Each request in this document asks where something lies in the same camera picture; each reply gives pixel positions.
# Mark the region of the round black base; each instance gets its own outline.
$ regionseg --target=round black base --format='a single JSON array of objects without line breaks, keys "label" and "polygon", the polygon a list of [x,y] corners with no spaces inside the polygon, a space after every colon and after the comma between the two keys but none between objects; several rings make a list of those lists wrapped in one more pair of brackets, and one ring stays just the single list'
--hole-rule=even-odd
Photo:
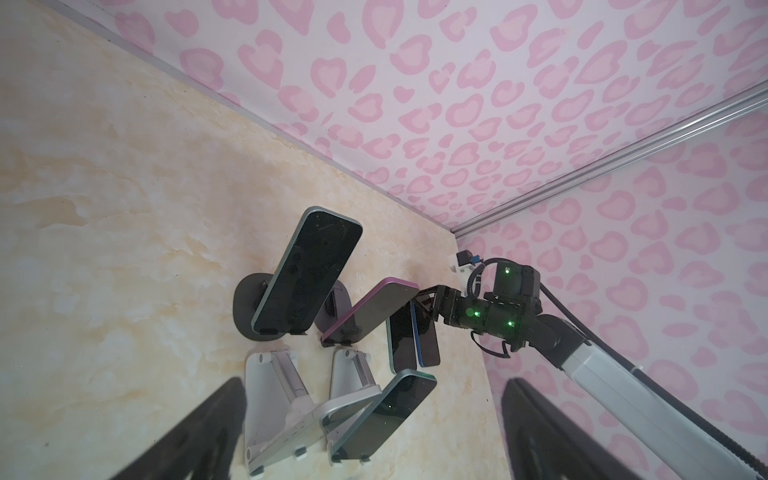
[{"label": "round black base", "polygon": [[235,320],[237,330],[244,337],[256,340],[257,342],[269,342],[285,335],[285,333],[260,335],[254,332],[250,325],[253,315],[256,313],[256,307],[259,306],[261,297],[266,292],[266,287],[269,285],[271,278],[272,273],[250,274],[237,284],[235,295],[232,299],[232,317]]}]

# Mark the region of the blue smartphone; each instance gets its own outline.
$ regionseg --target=blue smartphone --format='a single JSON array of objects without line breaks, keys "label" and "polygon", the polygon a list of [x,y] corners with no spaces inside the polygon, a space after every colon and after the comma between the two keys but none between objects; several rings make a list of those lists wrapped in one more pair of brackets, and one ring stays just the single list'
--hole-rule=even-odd
[{"label": "blue smartphone", "polygon": [[301,217],[283,259],[251,320],[260,335],[306,332],[362,236],[362,225],[310,207]]},{"label": "blue smartphone", "polygon": [[428,373],[398,373],[379,401],[366,407],[336,441],[329,442],[331,462],[368,460],[436,386],[437,380]]}]

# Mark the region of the robotic arm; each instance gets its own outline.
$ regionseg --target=robotic arm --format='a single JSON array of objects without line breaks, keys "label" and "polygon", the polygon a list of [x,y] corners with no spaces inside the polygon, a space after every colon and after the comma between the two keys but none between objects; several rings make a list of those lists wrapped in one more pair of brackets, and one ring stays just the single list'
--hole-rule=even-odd
[{"label": "robotic arm", "polygon": [[[538,350],[594,397],[634,433],[683,480],[755,480],[768,476],[766,466],[734,440],[674,398],[650,377],[594,335],[541,285],[531,266],[494,258],[480,261],[468,250],[451,256],[450,264],[466,288],[445,285],[422,290],[420,305],[434,321],[488,333],[503,340],[502,352],[485,352],[509,358],[527,345]],[[479,278],[485,265],[496,263],[493,291],[478,298]],[[543,292],[572,323],[541,313]]]}]

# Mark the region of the black smartphone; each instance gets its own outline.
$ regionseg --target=black smartphone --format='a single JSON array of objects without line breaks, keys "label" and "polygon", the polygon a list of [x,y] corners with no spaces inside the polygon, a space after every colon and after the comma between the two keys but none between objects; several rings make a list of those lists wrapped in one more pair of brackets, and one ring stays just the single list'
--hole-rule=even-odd
[{"label": "black smartphone", "polygon": [[362,225],[322,207],[310,207],[293,232],[251,320],[260,335],[306,332],[323,308]]},{"label": "black smartphone", "polygon": [[328,446],[332,462],[367,460],[435,389],[428,373],[403,370],[338,440]]},{"label": "black smartphone", "polygon": [[320,338],[323,346],[359,342],[419,292],[413,282],[388,276],[374,286]]},{"label": "black smartphone", "polygon": [[413,338],[413,301],[407,302],[386,320],[389,368],[392,373],[416,370],[416,344]]},{"label": "black smartphone", "polygon": [[418,302],[413,306],[413,332],[416,340],[416,358],[420,366],[440,365],[440,349],[437,347],[437,324]]}]

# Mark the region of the black cable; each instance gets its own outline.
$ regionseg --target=black cable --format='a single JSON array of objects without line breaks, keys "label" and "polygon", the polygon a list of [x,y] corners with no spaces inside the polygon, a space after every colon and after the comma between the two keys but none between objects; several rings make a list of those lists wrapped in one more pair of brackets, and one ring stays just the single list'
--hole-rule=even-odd
[{"label": "black cable", "polygon": [[739,445],[735,440],[721,432],[715,425],[709,423],[704,417],[690,409],[687,405],[682,403],[674,395],[669,393],[663,386],[656,383],[651,377],[643,373],[642,370],[636,368],[636,366],[623,357],[619,352],[612,349],[606,342],[604,342],[599,336],[595,335],[586,325],[584,325],[576,315],[571,313],[569,309],[563,305],[560,300],[555,297],[549,289],[541,284],[541,291],[544,295],[552,301],[552,303],[570,320],[576,325],[579,330],[589,340],[594,342],[597,346],[602,348],[612,359],[616,360],[619,365],[623,366],[629,371],[635,378],[637,378],[643,385],[648,387],[653,393],[661,397],[665,402],[670,404],[672,408],[680,412],[685,418],[694,423],[695,426],[704,430],[709,436],[717,440],[722,446],[731,451],[735,456],[739,457],[744,463],[746,463],[755,472],[762,475],[764,478],[768,478],[768,467],[762,463],[758,458],[747,451],[743,446]]},{"label": "black cable", "polygon": [[499,263],[499,262],[509,262],[511,261],[508,258],[501,258],[501,257],[494,257],[489,258],[487,260],[483,260],[478,266],[475,267],[475,269],[472,271],[472,273],[469,274],[469,280],[467,281],[467,296],[472,299],[476,299],[478,296],[480,296],[480,289],[478,289],[478,292],[475,293],[475,278],[477,275],[480,275],[483,270],[485,270],[485,267],[487,265],[490,265],[491,263]]},{"label": "black cable", "polygon": [[475,345],[479,346],[480,350],[482,350],[483,352],[485,352],[485,353],[487,353],[489,355],[493,355],[493,356],[495,356],[495,357],[497,357],[499,359],[510,359],[510,358],[512,358],[509,355],[509,352],[507,351],[507,345],[511,346],[511,343],[507,342],[506,340],[502,340],[502,353],[494,352],[493,350],[486,349],[484,346],[480,345],[480,342],[478,342],[477,339],[475,339],[475,335],[480,335],[481,336],[482,332],[479,332],[477,330],[472,330],[469,333],[469,338],[471,338],[472,342],[475,342]]}]

